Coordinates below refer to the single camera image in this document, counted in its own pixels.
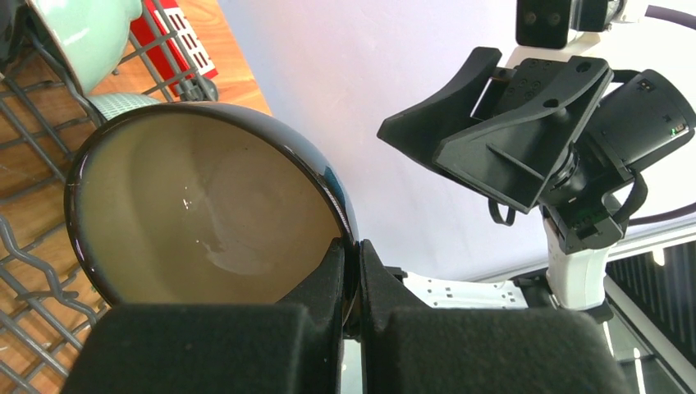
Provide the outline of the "dark teal glazed bowl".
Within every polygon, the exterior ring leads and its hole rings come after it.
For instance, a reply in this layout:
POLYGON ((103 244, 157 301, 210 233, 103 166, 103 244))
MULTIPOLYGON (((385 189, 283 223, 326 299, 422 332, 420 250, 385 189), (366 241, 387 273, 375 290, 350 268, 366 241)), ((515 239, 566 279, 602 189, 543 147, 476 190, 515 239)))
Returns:
POLYGON ((80 146, 64 212, 80 266, 110 304, 271 304, 343 249, 355 214, 305 136, 227 103, 123 113, 80 146))

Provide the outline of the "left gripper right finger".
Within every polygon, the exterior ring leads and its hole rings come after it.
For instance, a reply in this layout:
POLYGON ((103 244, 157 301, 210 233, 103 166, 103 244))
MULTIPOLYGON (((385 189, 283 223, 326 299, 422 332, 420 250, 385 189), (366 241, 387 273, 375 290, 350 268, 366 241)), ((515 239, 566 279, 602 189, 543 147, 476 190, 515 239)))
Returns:
POLYGON ((434 309, 360 245, 367 393, 627 393, 586 314, 554 309, 434 309))

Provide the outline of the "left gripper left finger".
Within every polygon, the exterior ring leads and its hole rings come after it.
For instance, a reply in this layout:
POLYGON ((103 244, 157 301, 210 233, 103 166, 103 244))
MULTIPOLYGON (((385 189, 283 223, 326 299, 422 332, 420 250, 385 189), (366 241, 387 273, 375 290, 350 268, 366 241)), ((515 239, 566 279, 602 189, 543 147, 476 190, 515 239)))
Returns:
POLYGON ((272 305, 120 305, 97 323, 65 393, 337 393, 345 252, 272 305))

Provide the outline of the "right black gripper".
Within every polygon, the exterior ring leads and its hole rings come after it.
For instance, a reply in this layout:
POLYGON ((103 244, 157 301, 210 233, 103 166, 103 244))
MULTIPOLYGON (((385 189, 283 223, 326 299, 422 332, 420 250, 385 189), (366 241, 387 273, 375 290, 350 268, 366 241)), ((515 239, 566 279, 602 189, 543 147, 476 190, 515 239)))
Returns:
POLYGON ((527 58, 494 117, 445 138, 433 162, 522 213, 540 199, 563 254, 610 247, 645 203, 643 170, 689 142, 695 128, 695 111, 665 76, 618 75, 620 87, 593 112, 611 82, 606 60, 527 58))

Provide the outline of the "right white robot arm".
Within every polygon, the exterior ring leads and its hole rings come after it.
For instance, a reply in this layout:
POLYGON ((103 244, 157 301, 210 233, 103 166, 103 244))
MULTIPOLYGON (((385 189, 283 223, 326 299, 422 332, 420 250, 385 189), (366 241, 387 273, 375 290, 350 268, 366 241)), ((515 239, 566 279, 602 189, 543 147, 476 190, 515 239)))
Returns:
POLYGON ((590 55, 614 24, 641 17, 694 28, 693 15, 641 1, 519 1, 514 55, 475 48, 435 94, 389 118, 378 138, 429 171, 486 197, 495 223, 539 208, 547 271, 424 293, 437 308, 550 306, 611 318, 604 288, 611 249, 639 218, 643 171, 687 144, 695 111, 664 76, 615 70, 590 55))

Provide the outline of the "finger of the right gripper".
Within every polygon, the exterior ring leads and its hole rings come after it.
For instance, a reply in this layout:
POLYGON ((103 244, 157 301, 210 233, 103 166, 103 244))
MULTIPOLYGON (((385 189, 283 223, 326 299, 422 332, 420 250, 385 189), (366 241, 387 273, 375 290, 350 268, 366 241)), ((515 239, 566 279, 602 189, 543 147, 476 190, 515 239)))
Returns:
POLYGON ((471 113, 501 59, 497 48, 477 47, 455 76, 435 94, 385 119, 377 137, 436 174, 439 144, 474 124, 471 113))

